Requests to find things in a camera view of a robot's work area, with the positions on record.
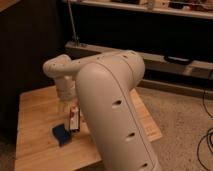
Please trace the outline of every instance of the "wooden tabletop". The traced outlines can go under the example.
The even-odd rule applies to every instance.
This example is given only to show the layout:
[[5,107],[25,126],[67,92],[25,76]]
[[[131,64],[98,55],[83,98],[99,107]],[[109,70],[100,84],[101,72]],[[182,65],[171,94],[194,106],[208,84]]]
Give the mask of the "wooden tabletop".
[[[132,100],[150,141],[162,134],[136,90]],[[54,86],[21,94],[15,171],[71,171],[101,160],[86,122],[71,143],[59,147],[52,128],[68,122],[69,104],[60,104]]]

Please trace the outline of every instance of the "cable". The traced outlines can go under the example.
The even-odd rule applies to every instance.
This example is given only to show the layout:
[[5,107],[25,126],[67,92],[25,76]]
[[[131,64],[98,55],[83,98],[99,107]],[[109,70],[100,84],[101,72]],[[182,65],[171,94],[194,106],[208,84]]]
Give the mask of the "cable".
[[[204,107],[206,113],[213,119],[213,114],[211,114],[211,113],[209,112],[209,110],[208,110],[208,108],[207,108],[207,106],[206,106],[206,103],[205,103],[206,87],[207,87],[207,85],[208,85],[209,80],[210,80],[211,77],[212,77],[212,73],[213,73],[213,70],[210,70],[209,75],[208,75],[208,79],[207,79],[207,81],[206,81],[206,85],[205,85],[204,88],[203,88],[203,98],[202,98],[202,101],[203,101],[203,107]],[[197,159],[198,159],[200,165],[201,165],[205,170],[207,170],[207,171],[210,171],[210,169],[208,169],[208,168],[203,164],[203,162],[201,161],[200,155],[199,155],[199,151],[200,151],[200,145],[201,145],[201,143],[203,142],[204,139],[206,139],[206,143],[207,143],[208,149],[209,149],[211,155],[213,155],[213,141],[212,141],[212,137],[213,137],[213,128],[210,128],[210,129],[207,131],[206,135],[204,135],[204,136],[200,139],[200,141],[199,141],[199,143],[198,143],[198,146],[197,146]]]
[[208,169],[208,168],[203,164],[203,162],[201,161],[199,151],[200,151],[200,145],[201,145],[201,143],[203,142],[204,139],[206,139],[206,142],[207,142],[209,151],[211,152],[211,155],[213,155],[213,150],[212,150],[212,149],[213,149],[212,136],[213,136],[213,128],[210,128],[210,129],[207,131],[206,135],[204,135],[204,136],[200,139],[200,141],[199,141],[199,143],[198,143],[198,146],[197,146],[197,159],[198,159],[200,165],[201,165],[205,170],[207,170],[207,171],[211,171],[211,170]]
[[[208,79],[207,79],[207,81],[206,81],[206,85],[208,84],[209,80],[211,79],[212,73],[213,73],[213,69],[210,70],[210,72],[209,72]],[[204,107],[206,113],[213,119],[213,114],[211,114],[211,113],[209,112],[209,110],[208,110],[208,108],[207,108],[207,106],[206,106],[206,103],[205,103],[206,85],[204,86],[204,89],[203,89],[203,98],[202,98],[202,99],[203,99],[203,100],[202,100],[202,101],[203,101],[203,107]]]

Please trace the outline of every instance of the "circular hole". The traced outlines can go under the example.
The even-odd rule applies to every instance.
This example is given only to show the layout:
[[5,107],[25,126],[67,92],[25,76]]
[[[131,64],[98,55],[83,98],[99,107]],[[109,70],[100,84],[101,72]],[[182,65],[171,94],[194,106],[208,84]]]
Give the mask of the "circular hole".
[[130,133],[127,137],[126,137],[126,141],[131,141],[133,138],[135,137],[135,133],[134,132],[132,132],[132,133]]
[[117,108],[118,106],[120,106],[120,105],[121,105],[121,103],[122,103],[122,101],[121,101],[121,100],[117,100],[117,101],[115,101],[115,102],[112,104],[112,108]]
[[141,165],[141,167],[139,167],[138,171],[144,171],[144,169],[148,166],[147,163],[144,163],[143,165]]

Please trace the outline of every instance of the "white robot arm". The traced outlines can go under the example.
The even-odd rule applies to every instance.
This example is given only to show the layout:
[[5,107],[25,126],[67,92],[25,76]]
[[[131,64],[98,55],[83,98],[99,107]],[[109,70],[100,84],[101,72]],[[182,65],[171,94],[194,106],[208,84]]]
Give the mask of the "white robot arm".
[[129,93],[144,75],[139,54],[111,52],[73,61],[63,55],[43,69],[55,80],[59,98],[72,98],[76,81],[80,108],[107,170],[161,170]]

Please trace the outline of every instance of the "blue object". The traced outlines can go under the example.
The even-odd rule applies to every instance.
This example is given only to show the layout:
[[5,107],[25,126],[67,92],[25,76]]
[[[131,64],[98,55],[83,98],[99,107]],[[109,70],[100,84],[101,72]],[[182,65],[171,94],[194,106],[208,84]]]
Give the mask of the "blue object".
[[59,146],[63,146],[72,140],[71,132],[68,132],[64,124],[60,124],[52,128],[54,137],[58,140]]

